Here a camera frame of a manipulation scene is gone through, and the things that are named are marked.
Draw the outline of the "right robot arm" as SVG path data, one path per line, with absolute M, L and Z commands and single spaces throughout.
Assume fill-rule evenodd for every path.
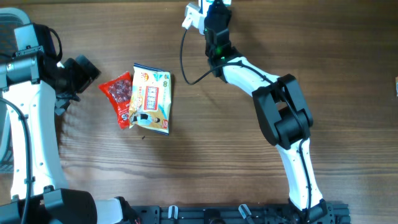
M 293 217 L 315 223 L 327 215 L 310 158 L 313 116 L 297 79 L 271 75 L 253 66 L 229 39 L 232 12 L 223 1 L 213 1 L 204 19 L 206 56 L 211 72 L 252 97 L 261 133 L 281 156 L 289 184 Z

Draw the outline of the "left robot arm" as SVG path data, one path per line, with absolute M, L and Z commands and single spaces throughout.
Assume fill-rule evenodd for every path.
M 10 118 L 14 180 L 2 223 L 139 223 L 122 197 L 96 201 L 72 190 L 58 154 L 55 117 L 100 74 L 84 56 L 60 65 L 62 45 L 51 28 L 15 29 L 18 50 L 1 64 L 1 101 Z

